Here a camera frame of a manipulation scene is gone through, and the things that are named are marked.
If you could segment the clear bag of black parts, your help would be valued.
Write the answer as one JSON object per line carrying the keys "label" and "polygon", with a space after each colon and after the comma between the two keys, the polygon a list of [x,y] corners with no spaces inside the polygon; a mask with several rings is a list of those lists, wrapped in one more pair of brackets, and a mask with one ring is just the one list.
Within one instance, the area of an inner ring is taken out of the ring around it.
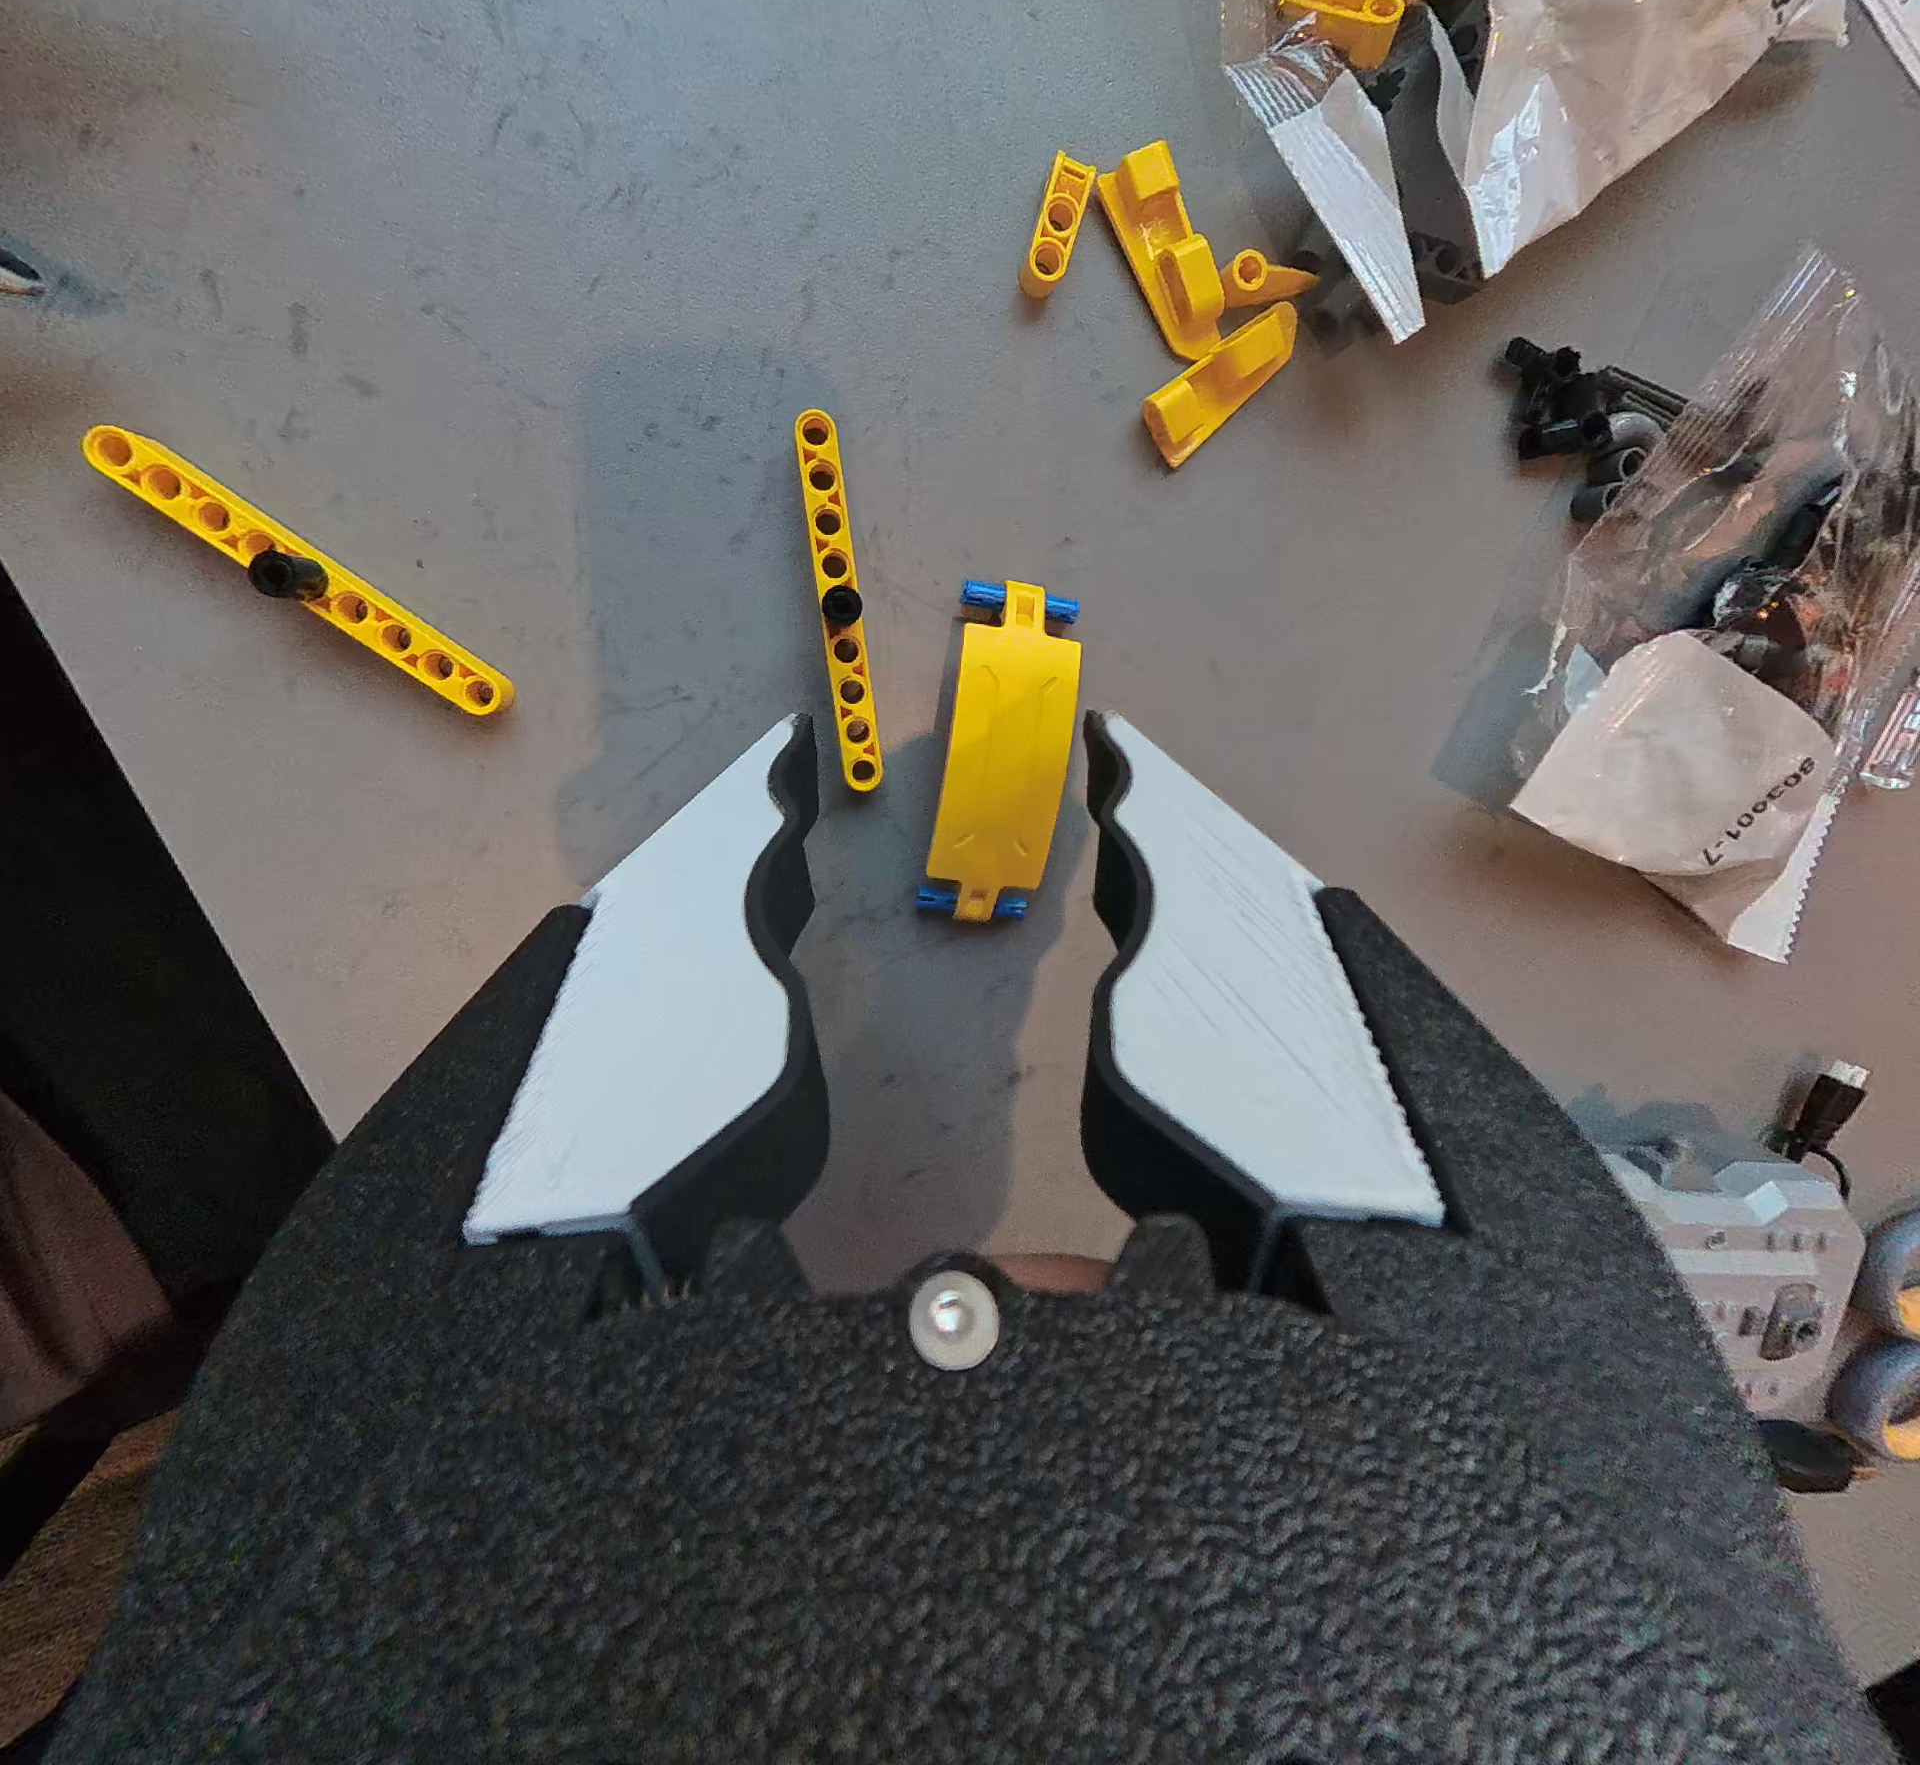
{"label": "clear bag of black parts", "polygon": [[1788,961],[1915,656],[1915,369],[1805,245],[1596,525],[1570,523],[1434,762]]}

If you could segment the person's brown sweater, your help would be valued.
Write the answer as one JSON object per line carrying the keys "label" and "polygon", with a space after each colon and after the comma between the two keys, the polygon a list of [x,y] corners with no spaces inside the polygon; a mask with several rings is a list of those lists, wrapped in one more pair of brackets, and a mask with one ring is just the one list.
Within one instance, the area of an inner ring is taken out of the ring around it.
{"label": "person's brown sweater", "polygon": [[111,1203],[1,1101],[1,1433],[60,1406],[170,1323]]}

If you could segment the pile of black pins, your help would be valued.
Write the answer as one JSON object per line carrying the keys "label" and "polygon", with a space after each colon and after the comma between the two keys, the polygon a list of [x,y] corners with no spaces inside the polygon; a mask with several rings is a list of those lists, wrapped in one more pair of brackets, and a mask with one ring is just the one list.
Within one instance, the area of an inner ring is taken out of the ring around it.
{"label": "pile of black pins", "polygon": [[1637,483],[1689,405],[1685,394],[1624,367],[1587,367],[1574,346],[1511,337],[1499,359],[1516,384],[1511,410],[1516,460],[1580,462],[1582,483],[1568,504],[1577,528],[1596,525]]}

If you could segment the yellow curved panel blue pins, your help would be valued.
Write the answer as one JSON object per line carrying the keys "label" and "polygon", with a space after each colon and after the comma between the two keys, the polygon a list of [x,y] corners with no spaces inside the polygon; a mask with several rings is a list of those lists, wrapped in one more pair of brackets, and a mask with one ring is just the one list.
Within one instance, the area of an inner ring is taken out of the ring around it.
{"label": "yellow curved panel blue pins", "polygon": [[948,759],[918,913],[1022,917],[1043,885],[1079,700],[1079,605],[1022,580],[968,577]]}

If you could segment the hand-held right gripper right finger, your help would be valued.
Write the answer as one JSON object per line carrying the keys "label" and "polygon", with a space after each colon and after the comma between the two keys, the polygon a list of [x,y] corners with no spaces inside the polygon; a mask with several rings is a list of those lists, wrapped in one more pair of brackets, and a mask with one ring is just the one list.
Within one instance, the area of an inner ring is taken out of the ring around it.
{"label": "hand-held right gripper right finger", "polygon": [[1223,1290],[1293,1225],[1445,1225],[1320,910],[1322,882],[1114,711],[1087,711],[1093,987],[1079,1146],[1134,1222],[1184,1218]]}

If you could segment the grey rubber wheel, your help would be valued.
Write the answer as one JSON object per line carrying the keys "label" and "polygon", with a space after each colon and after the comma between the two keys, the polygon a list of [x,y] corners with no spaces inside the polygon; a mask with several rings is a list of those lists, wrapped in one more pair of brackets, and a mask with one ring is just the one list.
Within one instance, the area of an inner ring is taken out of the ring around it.
{"label": "grey rubber wheel", "polygon": [[1836,1370],[1830,1421],[1872,1460],[1917,1462],[1917,1352],[1915,1338],[1884,1338],[1859,1346]]}
{"label": "grey rubber wheel", "polygon": [[1865,1240],[1853,1304],[1884,1338],[1917,1340],[1917,1235],[1917,1201],[1909,1201]]}

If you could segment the yellow holed beam black pin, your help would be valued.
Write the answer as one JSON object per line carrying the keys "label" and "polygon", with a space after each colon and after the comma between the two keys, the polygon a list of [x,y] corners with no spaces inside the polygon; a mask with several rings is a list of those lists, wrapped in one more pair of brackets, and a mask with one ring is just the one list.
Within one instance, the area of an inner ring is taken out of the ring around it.
{"label": "yellow holed beam black pin", "polygon": [[472,720],[512,707],[514,685],[492,663],[177,451],[116,425],[87,429],[81,449],[97,473],[228,558],[258,596],[310,615]]}
{"label": "yellow holed beam black pin", "polygon": [[794,419],[792,435],[833,707],[833,739],[845,788],[863,796],[881,785],[883,748],[840,431],[829,410],[803,409]]}

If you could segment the dark grey connector piece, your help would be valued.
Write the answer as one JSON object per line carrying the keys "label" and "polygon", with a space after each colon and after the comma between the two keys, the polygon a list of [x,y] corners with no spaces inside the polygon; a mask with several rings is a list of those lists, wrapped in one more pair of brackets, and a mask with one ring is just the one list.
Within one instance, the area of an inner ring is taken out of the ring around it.
{"label": "dark grey connector piece", "polygon": [[1312,289],[1301,293],[1293,305],[1301,332],[1313,339],[1326,358],[1337,355],[1366,337],[1379,337],[1381,322],[1372,301],[1332,245],[1297,245],[1292,250],[1292,264],[1313,277]]}

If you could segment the grey desk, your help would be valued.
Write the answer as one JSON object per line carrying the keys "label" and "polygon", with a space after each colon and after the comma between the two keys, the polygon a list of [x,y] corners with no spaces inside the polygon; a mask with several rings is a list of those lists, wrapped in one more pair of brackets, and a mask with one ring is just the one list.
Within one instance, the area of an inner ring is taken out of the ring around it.
{"label": "grey desk", "polygon": [[[1500,342],[1695,378],[1799,243],[1904,348],[1915,93],[1865,27],[1770,57],[1405,346],[1293,363],[1182,472],[1104,224],[1031,305],[1057,146],[1171,142],[1213,245],[1279,162],[1211,0],[4,0],[4,561],[309,1092],[351,1127],[541,913],[819,704],[788,424],[828,405],[885,783],[822,779],[803,933],[825,1283],[927,1251],[1108,1253],[1078,1148],[1111,954],[1069,796],[1043,901],[904,911],[961,577],[1086,615],[1084,690],[1356,892],[1593,1128],[1752,1128],[1869,1067],[1855,1201],[1915,1189],[1915,804],[1843,810],[1794,961],[1434,775],[1565,520],[1512,466]],[[147,435],[474,651],[472,720],[82,457]]]}

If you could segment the clear bag of yellow parts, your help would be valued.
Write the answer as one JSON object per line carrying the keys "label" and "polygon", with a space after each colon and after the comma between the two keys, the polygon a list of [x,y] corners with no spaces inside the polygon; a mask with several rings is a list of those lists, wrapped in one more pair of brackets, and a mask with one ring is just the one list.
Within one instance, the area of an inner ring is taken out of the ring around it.
{"label": "clear bag of yellow parts", "polygon": [[1218,0],[1221,72],[1402,342],[1843,0]]}

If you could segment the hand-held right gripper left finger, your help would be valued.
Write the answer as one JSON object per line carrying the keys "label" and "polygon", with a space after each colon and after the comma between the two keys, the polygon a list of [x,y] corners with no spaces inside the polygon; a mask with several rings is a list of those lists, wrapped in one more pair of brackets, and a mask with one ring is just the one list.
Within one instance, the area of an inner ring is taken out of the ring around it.
{"label": "hand-held right gripper left finger", "polygon": [[818,808],[814,724],[791,714],[586,892],[466,1245],[617,1233],[640,1277],[691,1277],[719,1225],[804,1201],[829,1150],[794,963]]}

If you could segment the short yellow three-hole beam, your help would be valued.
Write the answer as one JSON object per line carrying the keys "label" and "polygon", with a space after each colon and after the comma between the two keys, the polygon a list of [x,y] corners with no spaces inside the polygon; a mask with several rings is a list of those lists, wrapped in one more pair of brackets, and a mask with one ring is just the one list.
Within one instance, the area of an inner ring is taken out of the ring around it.
{"label": "short yellow three-hole beam", "polygon": [[1022,296],[1040,304],[1063,281],[1087,206],[1096,191],[1096,169],[1057,151],[1048,169],[1043,197],[1021,271]]}

